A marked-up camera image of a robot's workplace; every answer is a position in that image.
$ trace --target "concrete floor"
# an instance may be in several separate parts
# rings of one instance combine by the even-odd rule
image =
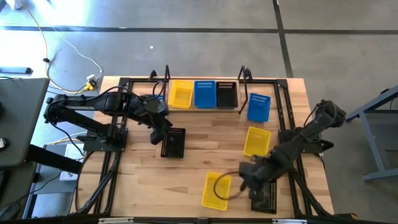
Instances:
[[[27,1],[42,26],[193,27],[276,29],[272,0],[119,0]],[[285,29],[398,29],[398,1],[279,0]],[[0,12],[0,26],[35,26],[25,10]],[[286,77],[278,34],[209,34],[143,32],[61,32],[81,53],[93,57],[105,75],[162,73],[173,76],[237,75],[241,65],[255,77]],[[50,76],[65,88],[79,89],[98,69],[78,56],[55,32],[46,32],[49,58],[56,55]],[[0,31],[1,63],[29,66],[33,77],[44,77],[44,45],[39,32]],[[293,35],[287,48],[295,78],[304,78],[311,106],[331,99],[353,111],[386,88],[398,84],[396,35]],[[398,109],[398,102],[393,104]],[[69,124],[69,133],[81,130]],[[40,118],[32,143],[62,138]],[[326,176],[336,213],[360,219],[398,222],[398,178],[364,183],[362,174],[376,165],[359,121],[325,131],[335,143],[325,153]],[[38,202],[68,204],[59,195]],[[59,215],[41,206],[34,215]]]

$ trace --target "metal stand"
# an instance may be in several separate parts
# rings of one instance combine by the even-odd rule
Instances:
[[[359,118],[362,122],[363,128],[365,129],[366,138],[368,139],[369,146],[372,150],[374,160],[376,161],[377,165],[377,172],[373,172],[370,174],[366,174],[362,176],[364,181],[373,180],[373,179],[380,179],[385,177],[392,177],[398,175],[398,168],[395,169],[388,169],[387,163],[387,150],[379,149],[377,147],[376,141],[374,140],[376,135],[372,132],[371,127],[369,125],[370,115],[372,114],[396,114],[398,113],[397,110],[376,110],[382,105],[391,102],[393,99],[398,97],[398,85],[390,88],[388,90],[383,91],[379,96],[375,99],[371,100],[369,103],[366,103],[364,106],[356,109],[352,113],[350,113],[347,118],[346,122],[351,122],[355,118]],[[394,122],[388,122],[384,120],[383,123],[385,124],[383,128],[388,128],[388,124],[393,124]]]
[[[37,162],[42,165],[59,168],[61,170],[78,174],[81,162],[71,158],[60,156],[56,153],[47,151],[41,147],[34,145],[29,146],[27,151],[26,161]]]

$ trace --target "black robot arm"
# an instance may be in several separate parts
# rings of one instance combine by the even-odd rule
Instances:
[[[100,111],[110,116],[125,116],[147,125],[154,131],[150,135],[152,144],[161,142],[172,123],[165,119],[169,110],[164,101],[153,96],[137,96],[131,92],[106,92],[98,96],[57,95],[47,100],[44,114],[47,123],[56,125],[69,122],[85,128],[101,138],[102,142],[112,144],[122,138],[115,124],[102,124],[76,111]]]
[[[293,169],[293,163],[301,153],[302,145],[327,128],[343,125],[345,111],[332,101],[322,100],[315,108],[315,119],[305,125],[294,138],[271,151],[269,157],[253,156],[250,162],[239,164],[239,176],[243,178],[241,189],[261,189],[269,180],[276,179]]]

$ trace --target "small black tray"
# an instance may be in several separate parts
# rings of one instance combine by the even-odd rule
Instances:
[[[217,108],[234,109],[238,106],[236,82],[217,82]]]
[[[185,147],[185,128],[171,128],[164,136],[161,157],[183,158]]]
[[[261,190],[250,190],[251,210],[276,214],[276,179],[272,179],[264,184]]]

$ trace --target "white power cord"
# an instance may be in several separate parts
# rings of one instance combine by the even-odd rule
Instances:
[[[83,131],[83,132],[76,133],[76,134],[70,134],[70,136],[72,137],[72,136],[75,136],[75,135],[86,134],[86,133],[87,133],[86,131]],[[67,138],[68,138],[68,136],[63,137],[63,138],[59,139],[58,141],[62,141],[62,140],[67,139]]]
[[[77,48],[76,48],[73,44],[69,43],[69,41],[67,41],[65,38],[63,38],[63,36],[62,36],[61,34],[59,34],[59,32],[58,32],[54,27],[53,27],[52,29],[53,29],[53,30],[58,34],[58,36],[61,37],[67,44],[69,44],[71,47],[73,47],[73,49],[75,49],[75,51],[76,51],[76,53],[77,53],[78,55],[82,56],[82,57],[85,58],[85,59],[91,60],[91,61],[99,68],[99,75],[98,75],[98,77],[95,77],[96,79],[99,79],[101,76],[103,76],[103,69],[102,69],[102,67],[101,67],[100,65],[98,65],[98,63],[96,63],[93,59],[91,59],[91,58],[89,58],[89,57],[84,56],[83,54],[81,54],[81,53],[77,50]]]

